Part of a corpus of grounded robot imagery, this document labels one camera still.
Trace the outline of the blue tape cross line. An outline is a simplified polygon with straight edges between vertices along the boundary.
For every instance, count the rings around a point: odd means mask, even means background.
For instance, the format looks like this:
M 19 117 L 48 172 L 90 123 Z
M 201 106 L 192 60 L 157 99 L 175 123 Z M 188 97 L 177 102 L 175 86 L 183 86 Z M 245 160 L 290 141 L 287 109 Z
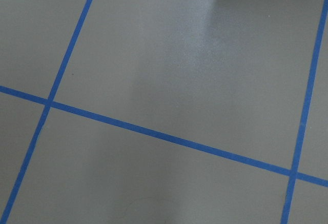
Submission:
M 41 104 L 41 105 L 45 105 L 47 100 L 45 98 L 39 97 L 39 96 L 35 96 L 29 93 L 25 93 L 22 91 L 18 91 L 15 89 L 11 89 L 8 87 L 4 87 L 1 86 L 1 93 L 5 93 L 11 96 L 15 96 L 21 99 L 25 99 L 28 101 L 31 101 L 33 103 L 37 103 L 37 104 Z M 101 123 L 105 123 L 105 124 L 109 124 L 109 125 L 113 125 L 115 127 L 119 127 L 119 128 L 123 128 L 129 131 L 133 131 L 139 134 L 143 134 L 146 136 L 150 136 L 153 138 L 158 138 L 167 142 L 171 142 L 177 145 L 181 145 L 181 146 L 185 146 L 194 150 L 198 150 L 198 151 L 202 151 L 208 154 L 212 154 L 212 155 L 216 155 L 219 157 L 223 157 L 229 160 L 233 160 L 242 164 L 246 164 L 249 166 L 253 166 L 253 167 L 257 167 L 257 168 L 261 168 L 270 172 L 274 172 L 274 173 L 278 173 L 281 175 L 285 175 L 285 176 L 289 176 L 291 174 L 291 169 L 287 169 L 287 168 L 283 168 L 277 165 L 273 165 L 273 164 L 269 164 L 267 162 L 264 161 L 259 161 L 259 160 L 255 160 L 249 157 L 245 157 L 242 155 L 238 155 L 232 152 L 228 152 L 228 151 L 224 151 L 224 150 L 220 150 L 217 148 L 213 148 L 210 146 L 206 146 L 191 140 L 187 140 L 187 139 L 183 139 L 183 138 L 179 138 L 173 135 L 169 135 L 169 134 L 165 134 L 159 131 L 155 131 L 152 129 L 148 129 L 145 127 L 141 127 L 141 126 L 137 126 L 131 123 L 127 123 L 121 120 L 117 120 L 117 119 L 113 119 L 107 116 L 103 116 L 100 114 L 96 114 L 90 111 L 86 111 L 83 109 L 79 109 L 73 106 L 69 106 L 69 105 L 65 105 L 62 103 L 58 103 L 56 101 L 53 101 L 52 104 L 50 105 L 51 108 L 54 109 L 58 109 L 61 111 L 65 111 L 77 116 L 81 116 L 81 117 L 85 117 L 91 120 L 95 120 Z M 302 180 L 302 181 L 306 181 L 315 185 L 319 185 L 319 186 L 323 186 L 323 187 L 327 187 L 327 179 L 322 179 L 319 177 L 315 177 L 312 175 L 308 175 L 308 174 L 304 174 L 304 173 L 296 173 L 296 179 L 298 180 Z

